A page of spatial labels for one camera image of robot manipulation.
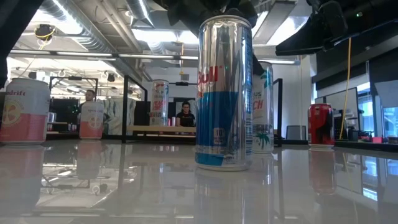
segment wooden desk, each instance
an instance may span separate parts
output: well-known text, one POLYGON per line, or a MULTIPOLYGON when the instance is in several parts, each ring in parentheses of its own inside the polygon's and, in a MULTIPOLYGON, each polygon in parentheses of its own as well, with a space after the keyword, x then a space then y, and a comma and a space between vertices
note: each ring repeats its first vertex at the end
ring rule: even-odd
POLYGON ((172 126, 127 126, 128 131, 162 131, 162 132, 184 132, 195 133, 196 128, 192 127, 172 127, 172 126))

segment black shirt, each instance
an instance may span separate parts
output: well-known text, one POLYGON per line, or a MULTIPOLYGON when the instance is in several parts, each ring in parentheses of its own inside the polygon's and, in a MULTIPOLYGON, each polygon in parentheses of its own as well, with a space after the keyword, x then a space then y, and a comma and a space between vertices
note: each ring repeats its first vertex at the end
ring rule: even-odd
POLYGON ((184 112, 180 112, 177 114, 177 117, 180 118, 181 126, 194 127, 193 120, 195 120, 195 116, 193 114, 185 114, 184 112))

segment palm tree graphic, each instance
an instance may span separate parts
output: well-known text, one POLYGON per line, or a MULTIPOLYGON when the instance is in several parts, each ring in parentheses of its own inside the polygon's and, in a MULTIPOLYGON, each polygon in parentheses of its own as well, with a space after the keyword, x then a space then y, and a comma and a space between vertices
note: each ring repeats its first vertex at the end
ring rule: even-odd
POLYGON ((271 81, 269 80, 269 74, 268 71, 265 71, 261 76, 260 79, 265 79, 266 81, 264 82, 264 88, 267 88, 271 85, 271 81))
POLYGON ((256 137, 260 139, 259 146, 261 145, 261 149, 264 149, 264 143, 267 145, 269 144, 269 137, 266 133, 259 133, 256 134, 256 137))

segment white can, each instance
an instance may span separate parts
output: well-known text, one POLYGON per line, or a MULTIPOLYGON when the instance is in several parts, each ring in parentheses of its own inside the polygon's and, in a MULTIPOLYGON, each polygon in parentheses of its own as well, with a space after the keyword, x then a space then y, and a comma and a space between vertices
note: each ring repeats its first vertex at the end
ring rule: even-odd
POLYGON ((152 99, 150 101, 150 125, 167 126, 169 112, 169 82, 154 80, 152 83, 152 99))
POLYGON ((101 139, 104 121, 104 105, 98 102, 86 102, 81 107, 81 139, 101 139))
POLYGON ((261 62, 264 73, 253 77, 253 151, 274 150, 274 98, 272 65, 261 62))
POLYGON ((4 144, 40 144, 47 134, 50 90, 45 82, 14 78, 7 86, 0 141, 4 144))

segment woman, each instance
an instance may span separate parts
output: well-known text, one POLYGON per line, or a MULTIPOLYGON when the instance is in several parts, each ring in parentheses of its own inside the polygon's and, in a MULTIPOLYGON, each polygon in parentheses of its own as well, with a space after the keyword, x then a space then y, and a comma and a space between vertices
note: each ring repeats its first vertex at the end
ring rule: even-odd
POLYGON ((187 101, 182 103, 181 112, 177 114, 178 127, 195 127, 195 116, 191 113, 191 104, 187 101))

